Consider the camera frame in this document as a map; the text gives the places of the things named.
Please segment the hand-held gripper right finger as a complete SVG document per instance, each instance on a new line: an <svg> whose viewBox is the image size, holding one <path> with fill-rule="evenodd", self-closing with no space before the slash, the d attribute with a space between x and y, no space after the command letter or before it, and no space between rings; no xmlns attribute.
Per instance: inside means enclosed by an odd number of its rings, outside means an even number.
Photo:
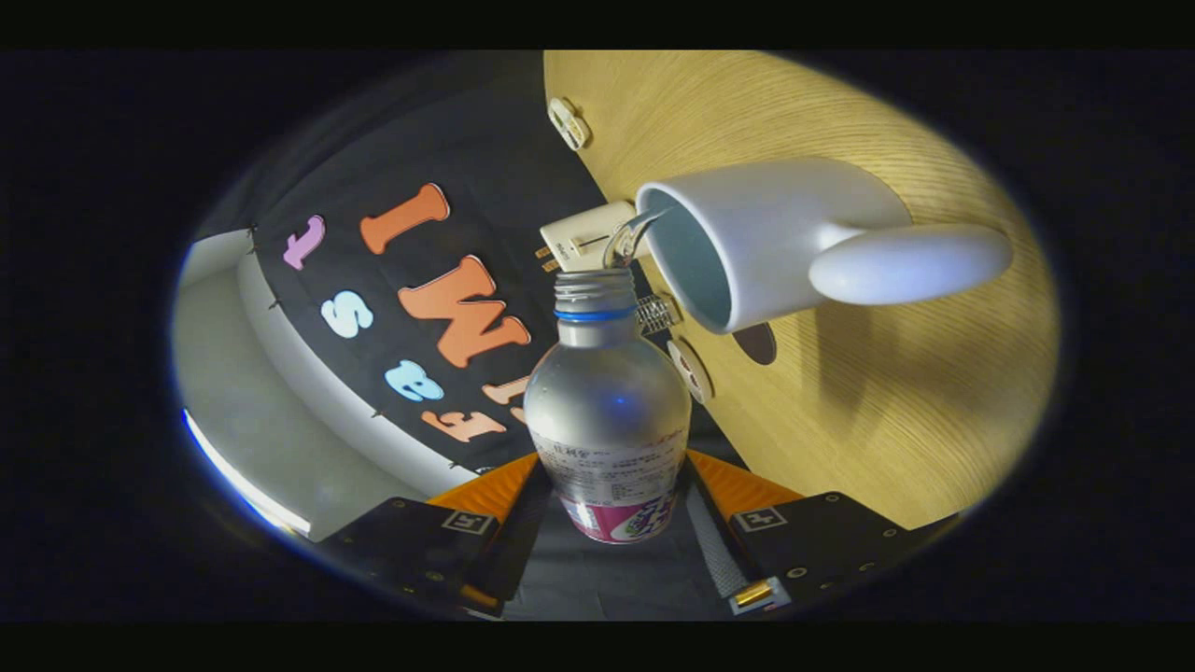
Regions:
<svg viewBox="0 0 1195 672"><path fill-rule="evenodd" d="M841 491L799 495L690 450L686 511L733 617L823 607L940 539L960 514L903 527Z"/></svg>

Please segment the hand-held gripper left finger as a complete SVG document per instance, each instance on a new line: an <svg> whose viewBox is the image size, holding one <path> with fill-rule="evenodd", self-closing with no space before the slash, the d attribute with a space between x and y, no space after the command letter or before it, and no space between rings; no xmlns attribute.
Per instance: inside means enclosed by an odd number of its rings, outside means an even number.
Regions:
<svg viewBox="0 0 1195 672"><path fill-rule="evenodd" d="M500 617L553 491L539 457L521 456L430 501L385 500L323 539L323 557L411 607Z"/></svg>

